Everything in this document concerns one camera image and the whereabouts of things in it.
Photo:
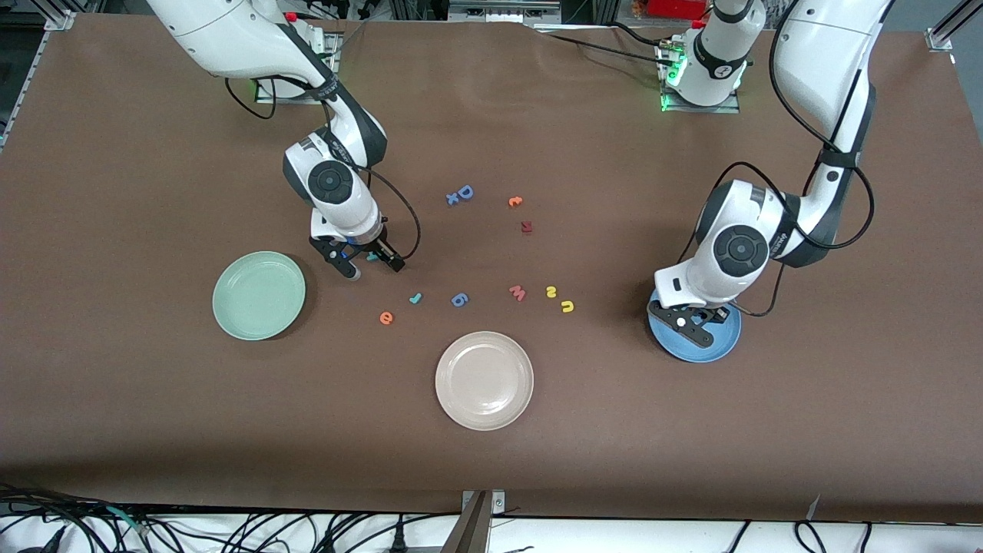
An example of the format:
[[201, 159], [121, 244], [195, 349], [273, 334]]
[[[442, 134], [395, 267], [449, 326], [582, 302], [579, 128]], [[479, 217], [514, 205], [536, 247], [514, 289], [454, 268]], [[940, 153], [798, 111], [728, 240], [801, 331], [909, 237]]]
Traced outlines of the beige plastic plate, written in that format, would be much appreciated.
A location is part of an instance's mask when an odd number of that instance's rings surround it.
[[534, 389], [529, 354], [512, 337], [491, 330], [454, 340], [435, 369], [435, 393], [443, 412], [472, 431], [496, 431], [519, 420]]

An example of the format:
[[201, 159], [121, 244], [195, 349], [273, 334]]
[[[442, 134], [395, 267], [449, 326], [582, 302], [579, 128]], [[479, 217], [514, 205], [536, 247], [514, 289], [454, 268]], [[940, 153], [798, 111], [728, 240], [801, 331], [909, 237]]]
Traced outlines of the mint green plastic plate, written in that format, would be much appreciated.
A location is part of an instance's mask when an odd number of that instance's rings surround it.
[[212, 314], [229, 336], [259, 342], [280, 335], [304, 308], [306, 279], [298, 263], [273, 251], [236, 259], [212, 290]]

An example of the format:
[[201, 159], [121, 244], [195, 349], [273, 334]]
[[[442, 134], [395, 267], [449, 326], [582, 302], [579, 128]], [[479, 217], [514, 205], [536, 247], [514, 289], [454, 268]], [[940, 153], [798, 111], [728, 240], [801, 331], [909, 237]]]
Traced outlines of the brown table cover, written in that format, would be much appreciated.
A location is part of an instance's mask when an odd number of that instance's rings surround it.
[[[737, 114], [662, 112], [643, 62], [523, 25], [362, 25], [342, 81], [389, 134], [378, 169], [422, 242], [403, 272], [361, 262], [350, 281], [308, 244], [281, 168], [319, 106], [261, 121], [156, 18], [79, 15], [0, 154], [0, 481], [223, 507], [450, 512], [498, 488], [524, 515], [797, 519], [818, 502], [825, 519], [983, 522], [983, 147], [922, 35], [885, 32], [872, 55], [867, 234], [784, 273], [719, 361], [650, 336], [653, 273], [730, 162], [806, 181], [819, 144], [773, 97], [768, 51]], [[298, 263], [306, 300], [246, 342], [212, 290], [257, 251]], [[443, 351], [478, 330], [515, 339], [535, 375], [491, 432], [435, 393]]]

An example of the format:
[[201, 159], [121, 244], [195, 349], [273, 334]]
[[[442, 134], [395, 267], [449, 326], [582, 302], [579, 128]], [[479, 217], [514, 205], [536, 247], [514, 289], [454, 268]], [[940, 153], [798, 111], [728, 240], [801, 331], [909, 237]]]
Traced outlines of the dark metal strut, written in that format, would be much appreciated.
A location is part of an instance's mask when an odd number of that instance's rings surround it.
[[494, 507], [494, 491], [472, 492], [439, 553], [487, 553]]

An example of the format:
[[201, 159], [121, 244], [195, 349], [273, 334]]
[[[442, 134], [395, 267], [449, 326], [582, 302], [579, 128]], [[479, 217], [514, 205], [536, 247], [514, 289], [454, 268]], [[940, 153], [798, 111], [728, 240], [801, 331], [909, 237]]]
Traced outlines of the grey metal equipment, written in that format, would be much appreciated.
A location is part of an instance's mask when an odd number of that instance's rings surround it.
[[447, 0], [449, 22], [519, 22], [560, 25], [561, 0]]

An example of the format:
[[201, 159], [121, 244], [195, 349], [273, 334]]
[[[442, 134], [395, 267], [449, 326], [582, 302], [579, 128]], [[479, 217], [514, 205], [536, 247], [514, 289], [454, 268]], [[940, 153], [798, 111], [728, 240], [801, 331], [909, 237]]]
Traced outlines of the aluminium frame rail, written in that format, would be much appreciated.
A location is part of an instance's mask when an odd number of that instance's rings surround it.
[[0, 27], [0, 154], [38, 73], [51, 31], [43, 27]]

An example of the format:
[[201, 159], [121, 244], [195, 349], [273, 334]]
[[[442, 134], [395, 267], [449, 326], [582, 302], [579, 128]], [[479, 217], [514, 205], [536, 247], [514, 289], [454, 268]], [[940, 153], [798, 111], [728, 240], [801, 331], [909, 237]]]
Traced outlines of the blue plastic plate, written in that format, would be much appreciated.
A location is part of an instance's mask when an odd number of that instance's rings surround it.
[[[653, 299], [659, 300], [659, 295], [652, 293], [649, 302]], [[733, 311], [733, 315], [730, 316], [730, 321], [726, 325], [706, 323], [706, 326], [703, 327], [715, 336], [715, 343], [709, 349], [699, 349], [699, 347], [689, 343], [684, 337], [678, 336], [673, 330], [668, 329], [663, 323], [650, 316], [647, 310], [650, 332], [657, 343], [667, 353], [674, 355], [678, 359], [695, 363], [713, 362], [730, 353], [734, 346], [736, 346], [737, 340], [740, 339], [742, 329], [741, 314], [737, 308], [733, 306], [730, 306], [730, 308]]]

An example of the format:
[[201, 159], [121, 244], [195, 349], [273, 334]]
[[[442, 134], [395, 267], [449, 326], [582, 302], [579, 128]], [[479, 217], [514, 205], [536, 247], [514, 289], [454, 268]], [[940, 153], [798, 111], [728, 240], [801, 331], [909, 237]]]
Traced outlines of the grey metal bracket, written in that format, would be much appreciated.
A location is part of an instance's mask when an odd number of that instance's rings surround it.
[[[462, 493], [461, 511], [464, 511], [467, 504], [473, 496], [478, 493], [477, 490], [464, 490]], [[506, 497], [505, 490], [496, 489], [489, 491], [489, 497], [491, 497], [491, 513], [492, 515], [502, 515], [506, 510]]]

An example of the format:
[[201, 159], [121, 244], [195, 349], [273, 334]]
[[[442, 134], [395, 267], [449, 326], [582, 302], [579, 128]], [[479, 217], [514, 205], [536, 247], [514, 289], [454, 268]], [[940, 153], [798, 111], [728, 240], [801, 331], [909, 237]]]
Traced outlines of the red box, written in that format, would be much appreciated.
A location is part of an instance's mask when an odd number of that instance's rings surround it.
[[648, 15], [670, 20], [700, 20], [710, 0], [646, 0]]

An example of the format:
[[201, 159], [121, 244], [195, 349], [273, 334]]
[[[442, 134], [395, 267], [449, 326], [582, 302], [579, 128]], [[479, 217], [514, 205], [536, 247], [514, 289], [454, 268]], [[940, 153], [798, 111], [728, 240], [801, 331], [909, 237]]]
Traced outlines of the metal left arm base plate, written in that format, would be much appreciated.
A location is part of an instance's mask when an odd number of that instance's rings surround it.
[[688, 99], [674, 87], [688, 66], [687, 57], [683, 53], [683, 42], [677, 41], [677, 38], [682, 38], [682, 36], [673, 35], [670, 39], [661, 39], [661, 41], [654, 46], [656, 59], [658, 61], [668, 62], [667, 65], [663, 65], [659, 69], [661, 110], [712, 114], [735, 114], [740, 112], [740, 102], [738, 101], [736, 90], [738, 85], [741, 84], [740, 75], [743, 69], [738, 72], [736, 81], [730, 85], [727, 97], [719, 102], [719, 104], [707, 106], [694, 104], [694, 102], [688, 101]]

